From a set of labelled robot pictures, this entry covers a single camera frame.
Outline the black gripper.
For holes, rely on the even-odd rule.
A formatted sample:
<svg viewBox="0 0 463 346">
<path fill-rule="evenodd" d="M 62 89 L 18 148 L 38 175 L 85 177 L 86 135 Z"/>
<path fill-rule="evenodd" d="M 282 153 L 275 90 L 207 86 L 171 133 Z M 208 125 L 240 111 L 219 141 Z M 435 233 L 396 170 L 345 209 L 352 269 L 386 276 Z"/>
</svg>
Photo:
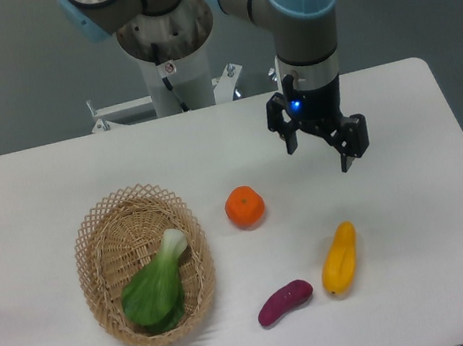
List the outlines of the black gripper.
<svg viewBox="0 0 463 346">
<path fill-rule="evenodd" d="M 317 89 L 302 90 L 296 87 L 295 78 L 287 74 L 281 85 L 283 93 L 274 93 L 266 104 L 269 131 L 285 142 L 287 154 L 293 154 L 298 147 L 298 122 L 317 125 L 321 137 L 338 151 L 341 171 L 346 173 L 354 160 L 365 154 L 369 137 L 363 114 L 342 115 L 339 76 Z"/>
</svg>

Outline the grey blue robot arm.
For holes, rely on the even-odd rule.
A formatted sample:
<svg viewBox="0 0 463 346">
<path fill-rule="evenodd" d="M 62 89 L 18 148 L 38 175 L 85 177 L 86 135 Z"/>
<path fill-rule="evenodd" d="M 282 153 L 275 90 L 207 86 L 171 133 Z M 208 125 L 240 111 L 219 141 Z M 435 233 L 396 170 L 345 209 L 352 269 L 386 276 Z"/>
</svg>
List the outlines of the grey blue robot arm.
<svg viewBox="0 0 463 346">
<path fill-rule="evenodd" d="M 158 116 L 216 103 L 204 48 L 213 12 L 249 21 L 273 36 L 278 90 L 267 127 L 297 148 L 298 132 L 324 139 L 342 170 L 368 149 L 366 119 L 340 110 L 337 0 L 58 0 L 88 39 L 115 37 L 144 73 Z"/>
</svg>

